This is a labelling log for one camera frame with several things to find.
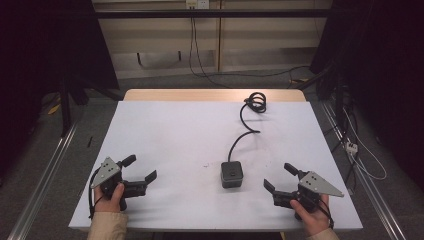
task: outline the gray carpet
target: gray carpet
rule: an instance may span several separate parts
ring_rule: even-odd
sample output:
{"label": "gray carpet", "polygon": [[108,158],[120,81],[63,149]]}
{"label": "gray carpet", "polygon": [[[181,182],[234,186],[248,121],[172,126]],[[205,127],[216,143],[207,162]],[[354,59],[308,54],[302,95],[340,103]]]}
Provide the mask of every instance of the gray carpet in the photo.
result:
{"label": "gray carpet", "polygon": [[[278,71],[250,71],[248,74],[276,72]],[[299,69],[292,73],[294,79],[310,76],[311,73],[305,69]],[[264,78],[216,76],[211,79],[231,88],[286,88],[289,85],[288,74]],[[209,82],[206,78],[193,75],[121,80],[120,85],[122,92],[131,88],[221,88]],[[82,119],[27,239],[84,239],[86,237],[86,233],[69,229],[67,226],[117,105],[116,102],[94,91],[88,90],[88,94],[90,101],[87,106],[72,107],[73,114],[76,112],[82,113]],[[324,114],[321,103],[316,98],[314,88],[307,89],[305,96],[311,102],[322,130],[330,129],[331,125]],[[7,239],[9,236],[59,141],[61,133],[60,112],[47,115],[47,111],[48,109],[42,111],[30,142],[18,159],[17,164],[3,180],[3,186],[0,188],[0,239]],[[367,124],[366,119],[361,116],[360,109],[356,109],[355,113],[359,122],[361,140],[387,169],[388,178],[383,181],[375,181],[376,185],[395,213],[407,239],[422,239],[424,236],[424,229],[422,228],[424,222],[423,192],[398,167],[390,151],[379,145],[372,128]],[[326,139],[330,149],[338,141],[334,133],[328,134]],[[371,173],[382,174],[380,167],[368,153],[361,150],[361,146],[360,154],[362,161]],[[342,176],[346,176],[349,170],[349,162],[343,149],[337,148],[333,156]],[[353,186],[352,176],[347,185],[348,187]],[[340,238],[390,239],[359,180],[357,180],[354,192],[351,197],[364,229],[338,233]],[[151,233],[130,232],[127,239],[150,239],[151,237]],[[287,239],[303,239],[304,234],[302,232],[288,232],[286,237]]]}

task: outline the electrical cable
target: electrical cable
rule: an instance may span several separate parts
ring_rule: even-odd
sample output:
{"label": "electrical cable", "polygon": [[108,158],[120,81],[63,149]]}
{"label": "electrical cable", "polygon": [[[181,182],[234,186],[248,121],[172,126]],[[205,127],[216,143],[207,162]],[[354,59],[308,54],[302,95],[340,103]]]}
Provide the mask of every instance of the electrical cable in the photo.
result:
{"label": "electrical cable", "polygon": [[[314,0],[314,8],[313,9],[314,10],[316,9],[316,0]],[[317,25],[317,19],[316,18],[314,18],[314,22],[315,22],[315,29],[317,30],[318,41],[320,41],[321,40],[321,36],[319,34],[319,31],[318,31],[318,25]]]}
{"label": "electrical cable", "polygon": [[97,168],[94,172],[93,172],[93,175],[91,175],[91,178],[90,178],[90,183],[89,183],[89,185],[88,185],[88,206],[89,206],[89,209],[90,209],[90,216],[88,217],[88,218],[90,218],[90,219],[93,219],[93,216],[94,216],[94,206],[95,205],[93,205],[93,199],[92,199],[92,197],[91,197],[91,195],[92,195],[92,191],[91,191],[91,188],[90,188],[90,186],[91,186],[91,184],[93,183],[93,181],[94,181],[94,178],[96,177],[96,175],[97,175],[97,173],[99,172],[99,170],[100,170],[100,168]]}
{"label": "electrical cable", "polygon": [[307,197],[307,196],[303,196],[302,197],[302,199],[306,199],[306,200],[308,200],[309,201],[309,203],[312,203],[313,205],[315,205],[315,207],[318,209],[318,210],[320,210],[322,213],[324,213],[324,215],[328,218],[328,220],[329,220],[329,224],[328,224],[328,227],[329,228],[331,228],[331,229],[333,229],[334,228],[334,220],[333,220],[333,218],[331,217],[331,213],[330,213],[330,208],[328,207],[328,205],[324,202],[324,201],[322,201],[321,199],[319,199],[319,201],[320,202],[322,202],[323,204],[324,204],[324,206],[327,208],[327,211],[324,209],[324,208],[322,208],[319,204],[316,204],[314,201],[312,201],[312,199],[310,199],[309,197]]}
{"label": "electrical cable", "polygon": [[248,106],[252,111],[256,112],[256,113],[264,113],[266,111],[266,97],[265,94],[260,93],[260,92],[254,92],[252,94],[250,94],[249,98],[244,100],[245,104],[243,105],[243,107],[240,109],[240,120],[243,123],[243,125],[249,130],[248,132],[243,133],[240,137],[237,138],[237,140],[233,143],[233,145],[231,146],[230,152],[228,153],[228,162],[231,161],[231,154],[235,148],[235,146],[237,145],[238,141],[240,141],[240,139],[242,139],[244,136],[252,134],[252,133],[260,133],[260,131],[258,130],[253,130],[252,128],[250,128],[249,126],[247,126],[247,124],[244,122],[243,119],[243,109]]}
{"label": "electrical cable", "polygon": [[[349,122],[349,124],[350,124],[350,126],[352,127],[352,129],[353,129],[353,124],[352,124],[352,122],[350,121],[350,118],[349,118],[349,115],[347,114],[347,112],[346,112],[346,110],[345,109],[343,109],[343,112],[345,113],[345,115],[346,115],[346,118],[347,118],[347,120],[348,120],[348,122]],[[355,134],[355,136],[356,136],[356,138],[358,139],[358,141],[359,141],[359,143],[371,154],[371,156],[373,156],[374,157],[374,159],[377,161],[377,163],[380,165],[380,167],[383,169],[383,171],[384,171],[384,176],[383,177],[376,177],[376,176],[374,176],[374,175],[372,175],[371,173],[369,173],[364,167],[362,167],[358,162],[357,162],[357,160],[355,159],[355,158],[353,158],[353,161],[354,162],[356,162],[356,164],[358,165],[358,167],[362,170],[362,171],[364,171],[368,176],[370,176],[371,178],[374,178],[374,179],[376,179],[376,180],[384,180],[384,179],[386,179],[387,178],[387,172],[386,172],[386,169],[384,168],[384,166],[383,166],[383,164],[381,164],[381,162],[378,160],[378,158],[365,146],[365,144],[361,141],[361,139],[359,138],[359,136],[356,134],[356,132],[355,132],[355,130],[353,129],[353,134]]]}
{"label": "electrical cable", "polygon": [[[347,152],[347,151],[345,151],[345,154],[346,154],[347,159],[349,160],[349,154],[348,154],[348,152]],[[359,158],[359,152],[357,152],[357,153],[355,154],[355,156],[352,156],[352,157],[354,157],[354,158],[356,159],[356,161],[353,161],[353,162],[350,162],[350,161],[349,161],[350,168],[349,168],[349,172],[348,172],[348,174],[347,174],[347,176],[346,176],[346,178],[345,178],[345,180],[344,180],[344,183],[345,183],[345,185],[347,185],[347,182],[348,182],[348,180],[349,180],[350,174],[351,174],[351,173],[353,173],[353,187],[352,187],[352,189],[353,189],[353,190],[355,190],[355,189],[356,189],[356,173],[355,173],[355,171],[354,171],[354,168],[353,168],[353,167],[355,166],[356,162],[358,161],[358,158]]]}
{"label": "electrical cable", "polygon": [[103,196],[101,196],[99,199],[97,199],[97,201],[94,203],[94,207],[96,207],[96,204],[97,204],[98,202],[100,202],[100,200],[102,200],[102,198],[103,198]]}
{"label": "electrical cable", "polygon": [[[192,57],[192,51],[193,51],[193,41],[194,41],[194,44],[196,46],[197,60],[199,62],[202,74],[198,74],[198,73],[194,72],[193,67],[191,65],[191,57]],[[213,76],[272,77],[272,76],[278,76],[278,75],[282,75],[282,74],[285,74],[285,73],[289,73],[290,74],[290,82],[289,82],[289,86],[287,87],[287,89],[288,89],[288,88],[290,88],[292,82],[294,81],[292,79],[291,72],[293,70],[300,69],[300,68],[309,68],[309,66],[306,66],[306,65],[305,66],[297,66],[297,67],[293,67],[289,70],[284,70],[282,72],[271,73],[271,74],[263,74],[263,75],[242,74],[242,73],[213,73],[213,74],[207,74],[204,71],[203,66],[202,66],[202,62],[200,60],[199,46],[198,46],[198,43],[197,43],[196,20],[194,18],[191,18],[191,44],[190,44],[189,66],[190,66],[190,71],[192,72],[193,75],[195,75],[197,77],[206,77],[209,82],[211,82],[215,85],[221,86],[221,87],[225,87],[225,88],[230,88],[230,87],[223,85],[223,84],[220,84],[220,83],[217,83],[217,82],[214,82],[214,81],[212,81],[212,79],[210,79],[210,77],[213,77]]]}
{"label": "electrical cable", "polygon": [[[192,53],[192,49],[193,49],[193,39],[195,41],[196,44],[196,51],[197,51],[197,59],[199,61],[200,64],[200,69],[202,70],[203,75],[198,75],[197,73],[195,73],[193,71],[193,68],[191,66],[191,53]],[[212,79],[209,78],[209,76],[205,73],[205,71],[203,70],[203,66],[202,66],[202,62],[200,61],[200,55],[199,55],[199,47],[197,45],[197,30],[196,30],[196,20],[194,18],[191,18],[191,44],[190,44],[190,58],[189,58],[189,65],[190,65],[190,70],[191,72],[198,77],[206,77],[208,79],[208,81],[212,84],[215,84],[217,86],[221,86],[224,88],[228,88],[231,89],[230,87],[224,85],[224,84],[220,84],[217,82],[212,81]]]}
{"label": "electrical cable", "polygon": [[[355,49],[358,49],[358,47],[360,46],[362,40],[363,40],[363,36],[365,35],[365,31],[368,25],[368,20],[370,18],[371,12],[372,12],[372,8],[374,6],[374,2],[375,0],[372,0],[372,2],[368,5],[368,9],[366,9],[366,13],[365,14],[361,14],[358,18],[359,20],[356,21],[356,24],[354,24],[351,29],[347,32],[346,37],[345,37],[345,41],[343,44],[341,44],[340,49],[334,54],[336,55],[335,57],[333,57],[329,63],[327,64],[328,69],[331,69],[332,71],[329,71],[329,80],[325,80],[322,79],[321,77],[317,77],[316,78],[316,91],[317,93],[320,93],[319,95],[321,96],[321,98],[326,98],[327,96],[327,92],[331,91],[332,89],[330,88],[334,88],[335,84],[332,80],[332,78],[334,78],[334,74],[336,71],[338,71],[339,73],[342,72],[342,68],[343,66],[348,66],[349,64],[346,64],[348,59],[347,53],[349,53],[348,51],[350,50],[350,52],[352,53]],[[302,86],[299,87],[300,90],[305,89],[306,87],[312,85],[313,82],[315,81],[310,81],[311,83],[308,84],[304,84]]]}
{"label": "electrical cable", "polygon": [[[356,115],[355,113],[353,113],[353,111],[350,112],[350,115],[352,116],[352,118],[354,119],[355,122],[355,128],[353,129],[353,131],[359,135],[359,128],[358,128],[358,121],[356,120]],[[356,145],[358,145],[358,138],[355,136],[354,141]]]}
{"label": "electrical cable", "polygon": [[342,132],[342,138],[337,142],[337,144],[331,149],[331,153],[334,153],[336,149],[343,143],[345,143],[345,138],[347,136],[347,128]]}

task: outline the metal rail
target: metal rail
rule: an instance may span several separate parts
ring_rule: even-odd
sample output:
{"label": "metal rail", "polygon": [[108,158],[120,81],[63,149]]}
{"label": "metal rail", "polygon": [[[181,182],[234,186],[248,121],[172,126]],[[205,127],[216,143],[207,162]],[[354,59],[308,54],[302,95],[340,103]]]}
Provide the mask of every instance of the metal rail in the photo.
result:
{"label": "metal rail", "polygon": [[46,18],[60,19],[122,19],[122,18],[325,18],[353,17],[356,10],[344,9],[203,9],[203,10],[99,10],[53,11],[40,10]]}
{"label": "metal rail", "polygon": [[[332,125],[332,127],[334,127],[334,131],[337,138],[341,140],[342,133],[340,132],[339,128],[336,126],[337,123],[333,117],[335,116],[335,112],[333,108],[328,103],[326,104],[324,102],[322,102],[322,108],[324,109],[324,112],[327,115],[327,118],[330,124]],[[353,156],[351,154],[349,154],[349,161],[351,164],[354,161]],[[358,164],[361,164],[361,166],[365,169],[365,166],[362,163],[360,158],[358,158],[357,162]],[[371,179],[371,177],[369,177],[366,173],[364,173],[358,167],[357,164],[355,164],[354,168],[355,168],[355,172],[358,173],[357,176],[359,180],[361,181],[362,185],[364,186],[365,192],[367,193],[372,205],[374,206],[375,211],[377,212],[377,215],[380,217],[380,220],[383,223],[384,227],[386,228],[386,231],[389,234],[390,238],[393,240],[406,240],[406,236],[403,233],[402,228],[400,227],[400,224],[398,223],[398,220],[396,219],[396,216],[390,209],[386,200],[384,200],[383,195],[381,195],[374,181]]]}
{"label": "metal rail", "polygon": [[50,161],[44,170],[44,173],[38,182],[37,187],[32,193],[30,199],[25,205],[24,210],[13,227],[12,232],[7,238],[8,240],[24,240],[27,237],[32,223],[34,222],[43,200],[47,195],[51,182],[56,175],[57,169],[59,168],[60,163],[65,156],[66,150],[72,141],[77,128],[77,123],[81,119],[81,115],[82,113],[77,114],[77,118],[71,125],[68,133],[64,137],[60,138],[53,156],[50,158]]}

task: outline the sleeve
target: sleeve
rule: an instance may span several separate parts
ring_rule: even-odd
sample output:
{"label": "sleeve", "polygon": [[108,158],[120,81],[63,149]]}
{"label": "sleeve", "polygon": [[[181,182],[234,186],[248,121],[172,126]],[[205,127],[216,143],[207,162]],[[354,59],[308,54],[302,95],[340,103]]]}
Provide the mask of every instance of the sleeve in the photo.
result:
{"label": "sleeve", "polygon": [[127,233],[128,216],[122,213],[95,212],[88,240],[123,240]]}
{"label": "sleeve", "polygon": [[318,234],[307,237],[306,240],[339,240],[339,237],[332,229],[327,228]]}

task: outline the hand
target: hand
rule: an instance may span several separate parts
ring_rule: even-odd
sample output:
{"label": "hand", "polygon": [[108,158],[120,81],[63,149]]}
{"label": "hand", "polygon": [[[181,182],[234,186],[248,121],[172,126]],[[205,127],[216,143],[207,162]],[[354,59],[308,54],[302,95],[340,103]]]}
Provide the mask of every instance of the hand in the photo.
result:
{"label": "hand", "polygon": [[121,197],[124,194],[124,188],[125,187],[123,183],[118,183],[110,200],[107,199],[106,196],[104,196],[102,190],[100,189],[100,186],[94,188],[94,200],[95,202],[98,201],[95,205],[95,211],[115,213],[121,212],[121,208],[119,207],[119,201],[121,200]]}
{"label": "hand", "polygon": [[[321,195],[321,200],[328,205],[328,195]],[[305,208],[296,200],[291,200],[290,205],[296,211],[297,214],[302,218],[303,224],[305,226],[305,232],[308,237],[318,234],[328,228],[329,219],[328,217],[321,212],[316,210],[313,213],[309,213]],[[322,209],[328,211],[324,203],[320,202],[319,205]]]}

